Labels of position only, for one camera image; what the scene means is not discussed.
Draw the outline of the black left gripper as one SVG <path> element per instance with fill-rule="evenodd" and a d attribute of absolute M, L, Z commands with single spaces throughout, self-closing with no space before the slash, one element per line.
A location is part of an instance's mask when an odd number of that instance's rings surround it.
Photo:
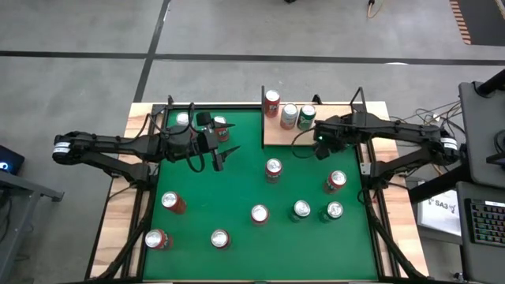
<path fill-rule="evenodd" d="M 205 159 L 204 154 L 211 154 L 212 166 L 215 171 L 223 170 L 223 162 L 226 158 L 230 156 L 234 151 L 238 150 L 240 147 L 236 146 L 227 149 L 220 154 L 218 153 L 219 140 L 215 131 L 220 131 L 221 129 L 228 129 L 233 127 L 234 124 L 215 122 L 211 117 L 209 112 L 200 112 L 196 115 L 196 122 L 199 126 L 204 128 L 200 130 L 196 135 L 196 145 L 193 148 L 194 155 L 200 160 L 200 169 L 203 171 L 205 169 Z"/>

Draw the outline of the green soda can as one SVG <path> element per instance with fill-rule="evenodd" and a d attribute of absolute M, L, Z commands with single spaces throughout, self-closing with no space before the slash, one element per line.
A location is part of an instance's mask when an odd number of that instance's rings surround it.
<path fill-rule="evenodd" d="M 299 111 L 297 127 L 301 131 L 310 129 L 315 116 L 316 108 L 313 105 L 304 105 Z"/>
<path fill-rule="evenodd" d="M 306 219 L 311 213 L 311 207 L 309 203 L 305 200 L 297 200 L 290 213 L 290 219 L 293 222 L 300 222 L 303 219 Z"/>
<path fill-rule="evenodd" d="M 339 219 L 344 212 L 343 206 L 338 201 L 331 201 L 320 209 L 321 222 L 332 222 Z"/>

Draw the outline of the red Fanta can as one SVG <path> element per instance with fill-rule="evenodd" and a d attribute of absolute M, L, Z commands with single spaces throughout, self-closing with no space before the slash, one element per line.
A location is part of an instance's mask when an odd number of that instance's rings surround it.
<path fill-rule="evenodd" d="M 280 94 L 276 90 L 268 90 L 264 96 L 264 113 L 272 118 L 279 112 Z"/>
<path fill-rule="evenodd" d="M 265 176 L 267 182 L 276 183 L 282 173 L 282 163 L 279 159 L 269 159 L 265 165 Z"/>
<path fill-rule="evenodd" d="M 226 119 L 223 116 L 215 116 L 214 122 L 217 122 L 218 124 L 226 124 L 227 123 Z M 214 128 L 214 130 L 215 130 L 215 134 L 218 137 L 218 140 L 220 142 L 225 142 L 225 141 L 229 140 L 230 134 L 229 134 L 227 127 L 217 127 L 216 126 Z"/>
<path fill-rule="evenodd" d="M 325 179 L 323 189 L 328 194 L 336 193 L 346 185 L 346 182 L 346 174 L 341 170 L 334 170 Z"/>

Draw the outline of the white raspberry seltzer can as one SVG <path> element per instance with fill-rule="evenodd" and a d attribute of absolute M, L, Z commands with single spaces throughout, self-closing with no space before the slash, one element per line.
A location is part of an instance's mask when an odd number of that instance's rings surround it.
<path fill-rule="evenodd" d="M 283 129 L 292 129 L 296 125 L 297 116 L 297 106 L 292 103 L 286 104 L 282 109 L 280 126 Z"/>

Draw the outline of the black support beam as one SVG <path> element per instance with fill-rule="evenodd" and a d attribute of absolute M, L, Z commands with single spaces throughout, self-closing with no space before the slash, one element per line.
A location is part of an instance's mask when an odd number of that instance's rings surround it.
<path fill-rule="evenodd" d="M 410 203 L 417 204 L 453 189 L 460 181 L 472 181 L 469 166 L 462 164 L 453 170 L 409 190 Z"/>

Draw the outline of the white SA3 sign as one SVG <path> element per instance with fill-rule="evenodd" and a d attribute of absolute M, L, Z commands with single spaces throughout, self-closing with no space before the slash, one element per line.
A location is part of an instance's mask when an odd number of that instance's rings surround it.
<path fill-rule="evenodd" d="M 458 209 L 457 192 L 446 191 L 417 204 L 417 224 L 460 237 Z"/>

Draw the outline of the black desk accessory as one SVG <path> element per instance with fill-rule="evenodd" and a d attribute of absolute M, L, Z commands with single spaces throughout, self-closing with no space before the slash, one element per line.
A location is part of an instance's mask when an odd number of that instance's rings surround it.
<path fill-rule="evenodd" d="M 496 153 L 487 157 L 486 163 L 498 165 L 505 169 L 505 129 L 495 134 L 493 145 Z"/>

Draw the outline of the black monitor pole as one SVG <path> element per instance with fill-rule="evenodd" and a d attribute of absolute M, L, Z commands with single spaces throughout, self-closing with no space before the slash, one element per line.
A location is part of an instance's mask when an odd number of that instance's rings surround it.
<path fill-rule="evenodd" d="M 475 92 L 483 98 L 491 98 L 497 91 L 505 92 L 505 69 L 486 80 L 484 83 L 473 82 Z"/>

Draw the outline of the backlit black keyboard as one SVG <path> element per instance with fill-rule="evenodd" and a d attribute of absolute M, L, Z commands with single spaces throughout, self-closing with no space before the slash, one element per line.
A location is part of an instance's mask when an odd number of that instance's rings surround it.
<path fill-rule="evenodd" d="M 505 247 L 505 203 L 465 199 L 465 206 L 471 241 Z"/>

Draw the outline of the black mat with orange stripes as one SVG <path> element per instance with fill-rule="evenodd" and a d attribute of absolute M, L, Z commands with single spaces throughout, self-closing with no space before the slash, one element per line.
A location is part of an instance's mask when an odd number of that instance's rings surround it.
<path fill-rule="evenodd" d="M 466 45 L 505 47 L 505 0 L 449 0 Z"/>

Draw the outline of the grey side table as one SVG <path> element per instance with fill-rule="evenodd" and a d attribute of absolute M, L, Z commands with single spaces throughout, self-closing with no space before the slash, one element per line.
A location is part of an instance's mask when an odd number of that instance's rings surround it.
<path fill-rule="evenodd" d="M 0 284 L 6 284 L 11 268 L 41 197 L 59 202 L 63 192 L 0 171 Z"/>

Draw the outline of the grey keyboard desk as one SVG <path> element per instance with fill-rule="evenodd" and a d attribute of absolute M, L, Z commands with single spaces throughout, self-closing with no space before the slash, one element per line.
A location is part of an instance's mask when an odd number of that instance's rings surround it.
<path fill-rule="evenodd" d="M 471 241 L 465 199 L 490 200 L 505 203 L 505 191 L 460 181 L 456 184 L 464 277 L 484 284 L 505 284 L 505 247 L 476 244 Z"/>

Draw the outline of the black device with blue light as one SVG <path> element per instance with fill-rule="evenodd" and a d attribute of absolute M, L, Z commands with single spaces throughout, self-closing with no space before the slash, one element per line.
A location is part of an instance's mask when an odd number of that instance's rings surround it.
<path fill-rule="evenodd" d="M 18 175 L 25 157 L 0 145 L 0 171 Z"/>

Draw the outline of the black metal rig frame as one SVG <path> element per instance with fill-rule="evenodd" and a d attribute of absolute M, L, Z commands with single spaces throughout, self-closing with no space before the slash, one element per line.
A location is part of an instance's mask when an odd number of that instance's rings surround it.
<path fill-rule="evenodd" d="M 212 115 L 219 115 L 221 110 L 257 110 L 262 120 L 263 110 L 259 103 L 224 103 L 224 104 L 198 104 L 196 110 L 208 111 Z M 311 150 L 312 137 L 307 133 L 295 136 L 290 146 L 292 149 L 309 148 Z M 115 179 L 110 188 L 111 198 L 107 201 L 103 212 L 103 221 L 99 230 L 95 251 L 92 254 L 87 279 L 106 282 L 106 269 L 119 254 L 127 241 L 133 241 L 133 250 L 129 252 L 120 266 L 118 273 L 110 277 L 115 283 L 120 282 L 371 282 L 391 277 L 404 275 L 402 262 L 393 255 L 381 237 L 374 231 L 375 222 L 382 222 L 386 231 L 394 239 L 395 244 L 401 249 L 410 265 L 420 273 L 426 274 L 428 269 L 421 247 L 417 225 L 414 221 L 413 210 L 409 194 L 405 189 L 404 181 L 394 177 L 392 186 L 380 192 L 364 192 L 361 182 L 360 163 L 372 160 L 389 162 L 398 157 L 397 145 L 393 140 L 376 138 L 367 144 L 353 148 L 357 155 L 360 175 L 361 190 L 358 201 L 364 206 L 371 236 L 372 249 L 376 261 L 377 277 L 374 280 L 159 280 L 144 279 L 144 265 L 146 253 L 149 248 L 144 243 L 147 232 L 152 227 L 152 217 L 155 202 L 161 201 L 163 195 L 157 193 L 159 173 L 154 176 L 149 189 L 130 189 L 123 178 Z"/>

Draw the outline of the wooden shelf with black frame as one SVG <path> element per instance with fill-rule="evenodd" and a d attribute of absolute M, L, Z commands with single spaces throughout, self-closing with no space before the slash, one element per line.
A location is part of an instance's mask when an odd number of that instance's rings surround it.
<path fill-rule="evenodd" d="M 297 106 L 298 114 L 304 105 L 313 105 L 316 108 L 316 120 L 326 120 L 331 116 L 343 116 L 358 110 L 367 110 L 370 113 L 380 115 L 380 108 L 385 106 L 383 101 L 368 101 L 363 95 L 357 93 L 351 95 L 347 101 L 327 101 L 322 100 L 322 105 L 316 105 L 312 98 L 306 102 L 289 102 L 280 99 L 279 112 L 275 117 L 268 117 L 264 113 L 264 101 L 262 102 L 262 142 L 264 146 L 290 146 L 295 136 L 302 131 L 295 125 L 292 129 L 283 129 L 280 126 L 280 119 L 283 107 L 292 103 Z"/>

